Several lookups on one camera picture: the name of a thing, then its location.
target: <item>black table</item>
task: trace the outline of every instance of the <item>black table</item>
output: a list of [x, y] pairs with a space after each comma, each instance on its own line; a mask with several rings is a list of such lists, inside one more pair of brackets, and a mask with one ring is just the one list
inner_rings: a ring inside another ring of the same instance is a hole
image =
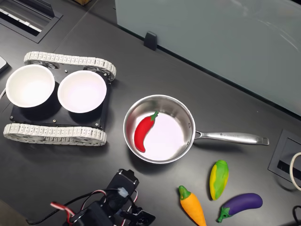
[[[282, 129], [301, 136], [301, 122], [212, 76], [157, 50], [147, 49], [137, 38], [102, 20], [102, 2], [91, 2], [90, 11], [79, 5], [53, 1], [64, 16], [36, 44], [0, 25], [0, 55], [12, 66], [0, 75], [0, 89], [9, 75], [23, 65], [29, 51], [99, 57], [113, 62], [117, 78], [112, 83], [102, 147], [31, 145], [0, 136], [0, 199], [26, 218], [40, 219], [53, 210], [51, 201], [68, 200], [105, 188], [119, 168], [132, 169], [140, 180], [137, 204], [154, 214], [154, 226], [194, 225], [180, 208], [177, 187], [186, 186], [201, 201], [207, 225], [218, 225], [219, 208], [229, 198], [257, 193], [258, 210], [225, 219], [224, 226], [289, 226], [292, 208], [301, 193], [268, 171]], [[238, 145], [199, 140], [179, 161], [157, 166], [135, 157], [123, 138], [123, 120], [138, 99], [165, 94], [182, 101], [201, 131], [236, 131], [268, 137], [269, 146]], [[0, 101], [0, 128], [9, 121], [12, 104]], [[217, 201], [209, 200], [208, 177], [219, 159], [228, 162], [228, 185]], [[77, 210], [80, 203], [72, 207]], [[58, 213], [41, 225], [60, 225]]]

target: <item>stainless steel pan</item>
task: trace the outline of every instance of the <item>stainless steel pan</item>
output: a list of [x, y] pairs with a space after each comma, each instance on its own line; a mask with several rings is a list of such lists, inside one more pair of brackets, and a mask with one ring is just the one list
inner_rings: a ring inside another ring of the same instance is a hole
[[[135, 129], [147, 116], [159, 111], [154, 126], [144, 139], [145, 153], [134, 144]], [[123, 124], [124, 138], [128, 147], [139, 158], [165, 164], [182, 158], [194, 140], [216, 139], [246, 145], [269, 145], [269, 139], [246, 133], [200, 132], [188, 108], [177, 99], [165, 95], [153, 95], [140, 99], [127, 112]]]

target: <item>black cable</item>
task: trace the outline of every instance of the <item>black cable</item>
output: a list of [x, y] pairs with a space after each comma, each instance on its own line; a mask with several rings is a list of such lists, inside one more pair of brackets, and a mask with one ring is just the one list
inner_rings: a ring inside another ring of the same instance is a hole
[[127, 197], [131, 201], [132, 207], [137, 207], [136, 204], [135, 204], [135, 202], [134, 202], [134, 200], [132, 199], [132, 197], [130, 195], [128, 195]]
[[[88, 197], [88, 196], [91, 196], [91, 195], [93, 195], [92, 193], [93, 193], [93, 192], [90, 192], [90, 193], [84, 194], [84, 195], [82, 195], [82, 196], [79, 196], [79, 197], [77, 197], [77, 198], [75, 198], [75, 199], [72, 199], [71, 201], [69, 201], [69, 202], [67, 202], [66, 204], [64, 204], [64, 206], [68, 206], [68, 205], [70, 205], [70, 204], [76, 202], [77, 200], [80, 200], [80, 199], [86, 198], [86, 197]], [[39, 220], [39, 221], [30, 222], [29, 220], [26, 219], [26, 222], [27, 222], [29, 225], [37, 225], [37, 224], [42, 223], [43, 221], [47, 220], [49, 217], [51, 217], [52, 215], [56, 214], [58, 211], [60, 211], [60, 210], [55, 210], [55, 211], [53, 211], [52, 213], [48, 214], [46, 217], [44, 217], [43, 219], [41, 219], [41, 220]]]
[[298, 218], [297, 218], [297, 213], [296, 213], [296, 211], [297, 211], [298, 208], [301, 209], [301, 206], [295, 206], [295, 207], [293, 208], [293, 218], [295, 219], [297, 225], [299, 226], [299, 225], [301, 225], [301, 222], [298, 220]]
[[[116, 191], [119, 191], [119, 190], [116, 189], [116, 188], [111, 188], [111, 189], [106, 189], [106, 190], [103, 190], [103, 191], [104, 191], [104, 192], [112, 192], [112, 191], [115, 191], [115, 192], [116, 192]], [[89, 198], [91, 198], [92, 195], [94, 195], [94, 194], [99, 194], [99, 193], [101, 193], [101, 192], [95, 192], [95, 193], [93, 193], [93, 194], [91, 193], [91, 195], [90, 195], [89, 197], [87, 197], [86, 200], [84, 200], [83, 204], [81, 205], [80, 210], [83, 208], [83, 205], [86, 203], [86, 201], [88, 201]]]

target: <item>white bowl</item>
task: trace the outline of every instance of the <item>white bowl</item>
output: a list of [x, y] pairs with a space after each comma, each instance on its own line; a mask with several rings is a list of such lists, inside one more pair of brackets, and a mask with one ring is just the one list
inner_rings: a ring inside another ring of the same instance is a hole
[[27, 65], [14, 71], [6, 82], [6, 95], [19, 107], [35, 107], [44, 103], [55, 88], [51, 71], [41, 65]]
[[97, 108], [106, 93], [107, 86], [100, 75], [92, 71], [77, 71], [63, 79], [57, 96], [68, 111], [85, 113]]

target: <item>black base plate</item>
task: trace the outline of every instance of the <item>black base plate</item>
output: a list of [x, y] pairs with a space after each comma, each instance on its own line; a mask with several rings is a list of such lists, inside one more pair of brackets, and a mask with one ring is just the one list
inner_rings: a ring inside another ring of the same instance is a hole
[[11, 121], [38, 126], [86, 126], [104, 129], [111, 87], [107, 76], [98, 72], [107, 86], [107, 94], [103, 103], [88, 113], [72, 113], [61, 106], [58, 101], [57, 90], [61, 81], [74, 71], [67, 73], [63, 69], [50, 69], [50, 71], [55, 77], [55, 89], [50, 98], [43, 104], [32, 108], [21, 108], [14, 105]]

